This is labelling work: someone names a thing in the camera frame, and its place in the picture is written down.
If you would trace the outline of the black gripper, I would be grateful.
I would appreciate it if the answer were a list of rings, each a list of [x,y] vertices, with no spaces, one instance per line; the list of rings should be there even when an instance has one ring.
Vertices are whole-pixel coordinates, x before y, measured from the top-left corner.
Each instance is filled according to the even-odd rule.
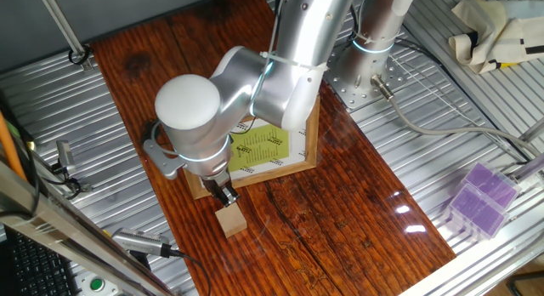
[[[203,176],[201,177],[201,182],[206,190],[213,194],[224,207],[228,207],[232,202],[236,202],[239,198],[239,195],[231,186],[232,183],[228,170],[224,170],[213,176]]]

